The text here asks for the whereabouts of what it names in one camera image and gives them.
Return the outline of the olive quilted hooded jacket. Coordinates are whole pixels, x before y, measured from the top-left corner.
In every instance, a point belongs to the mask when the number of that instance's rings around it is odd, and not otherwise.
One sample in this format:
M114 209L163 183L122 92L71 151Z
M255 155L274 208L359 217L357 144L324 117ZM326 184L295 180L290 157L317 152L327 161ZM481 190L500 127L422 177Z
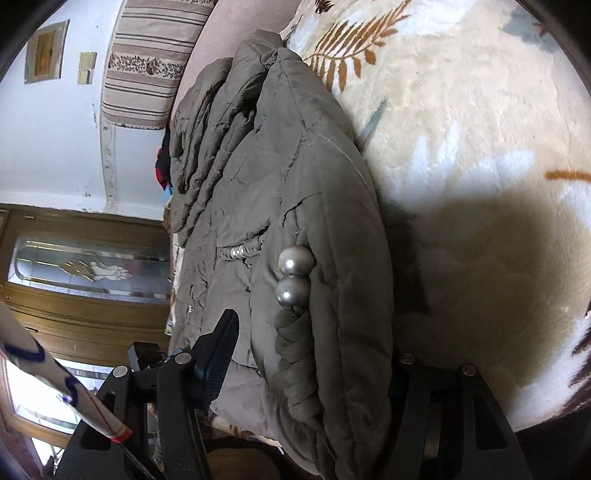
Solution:
M171 125L183 249L170 345L239 337L212 411L325 479L373 473L391 420L393 273L341 106L273 32L200 72Z

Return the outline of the black and red clothes pile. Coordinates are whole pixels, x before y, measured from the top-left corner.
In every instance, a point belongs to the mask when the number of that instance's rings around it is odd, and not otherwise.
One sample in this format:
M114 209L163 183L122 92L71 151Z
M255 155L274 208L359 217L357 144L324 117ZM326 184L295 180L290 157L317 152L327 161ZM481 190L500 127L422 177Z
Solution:
M159 148L156 156L154 168L156 181L162 189L164 200L167 200L173 193L170 175L171 160L169 155L169 144L170 131L166 129L162 139L161 147Z

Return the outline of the wooden glass door cabinet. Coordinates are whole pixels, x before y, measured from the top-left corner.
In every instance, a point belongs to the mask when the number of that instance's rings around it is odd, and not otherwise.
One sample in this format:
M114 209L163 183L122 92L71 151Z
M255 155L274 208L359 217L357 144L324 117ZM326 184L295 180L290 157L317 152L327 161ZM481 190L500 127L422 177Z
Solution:
M135 342L165 350L170 240L149 220L1 208L1 300L89 391Z

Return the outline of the leaf pattern plush blanket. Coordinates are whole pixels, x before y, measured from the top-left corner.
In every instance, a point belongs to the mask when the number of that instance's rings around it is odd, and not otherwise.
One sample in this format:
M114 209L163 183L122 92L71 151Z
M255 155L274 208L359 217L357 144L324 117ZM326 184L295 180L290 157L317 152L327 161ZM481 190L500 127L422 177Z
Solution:
M511 426L590 405L590 96L514 1L301 2L287 47L355 128L404 343Z

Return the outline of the striped floral back cushion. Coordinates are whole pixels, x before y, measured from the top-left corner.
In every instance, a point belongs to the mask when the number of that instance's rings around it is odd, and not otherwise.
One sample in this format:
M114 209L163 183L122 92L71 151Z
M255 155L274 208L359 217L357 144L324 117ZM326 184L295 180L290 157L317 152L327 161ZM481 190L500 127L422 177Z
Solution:
M102 86L105 121L160 130L214 1L128 0L112 36Z

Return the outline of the pink bolster pillow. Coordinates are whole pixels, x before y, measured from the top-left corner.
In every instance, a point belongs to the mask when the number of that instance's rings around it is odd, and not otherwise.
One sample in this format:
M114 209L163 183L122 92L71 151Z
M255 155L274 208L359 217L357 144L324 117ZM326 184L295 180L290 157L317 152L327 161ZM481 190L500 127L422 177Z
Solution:
M296 14L297 0L217 1L190 54L180 80L170 117L204 67L232 57L242 41L256 30L280 32Z

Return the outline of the small beige wall plate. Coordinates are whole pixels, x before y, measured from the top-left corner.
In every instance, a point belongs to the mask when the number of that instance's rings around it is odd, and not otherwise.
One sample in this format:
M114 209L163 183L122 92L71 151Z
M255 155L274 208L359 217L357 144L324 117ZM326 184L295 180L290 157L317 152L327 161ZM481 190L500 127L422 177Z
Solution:
M96 66L96 52L81 52L79 56L77 83L79 85L90 85Z

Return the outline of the framed wall picture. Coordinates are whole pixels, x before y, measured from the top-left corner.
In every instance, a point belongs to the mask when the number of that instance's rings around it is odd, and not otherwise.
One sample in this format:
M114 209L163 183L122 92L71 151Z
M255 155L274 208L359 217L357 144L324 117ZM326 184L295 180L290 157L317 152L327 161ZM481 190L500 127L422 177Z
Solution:
M61 77L63 52L69 21L38 29L27 42L24 82L26 84Z

